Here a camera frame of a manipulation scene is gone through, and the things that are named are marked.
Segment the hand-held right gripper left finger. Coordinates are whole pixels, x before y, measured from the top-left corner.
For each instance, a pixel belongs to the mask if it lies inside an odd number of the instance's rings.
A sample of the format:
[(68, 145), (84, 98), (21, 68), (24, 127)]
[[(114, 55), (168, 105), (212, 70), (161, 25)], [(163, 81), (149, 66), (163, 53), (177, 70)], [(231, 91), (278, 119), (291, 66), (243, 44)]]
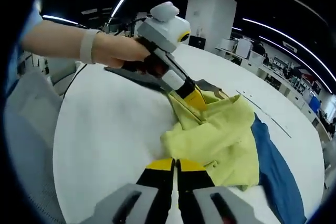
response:
[(98, 202), (86, 223), (166, 223), (172, 203), (175, 160), (146, 166), (134, 184), (125, 184)]

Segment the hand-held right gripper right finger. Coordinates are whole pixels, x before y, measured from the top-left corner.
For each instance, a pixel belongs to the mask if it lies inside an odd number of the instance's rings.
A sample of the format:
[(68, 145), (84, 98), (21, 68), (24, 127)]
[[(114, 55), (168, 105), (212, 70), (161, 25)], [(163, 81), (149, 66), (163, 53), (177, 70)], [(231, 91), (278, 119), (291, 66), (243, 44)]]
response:
[(228, 188), (215, 186), (200, 164), (179, 159), (178, 203), (184, 223), (261, 223), (253, 207)]

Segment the person's left hand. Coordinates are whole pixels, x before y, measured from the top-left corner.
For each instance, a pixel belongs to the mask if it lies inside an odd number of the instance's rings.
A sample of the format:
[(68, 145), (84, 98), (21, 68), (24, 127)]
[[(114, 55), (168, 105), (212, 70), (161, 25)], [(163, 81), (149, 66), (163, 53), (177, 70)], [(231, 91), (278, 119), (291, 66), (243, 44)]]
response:
[(112, 68), (121, 68), (126, 61), (144, 61), (150, 52), (134, 38), (98, 33), (92, 44), (91, 58)]

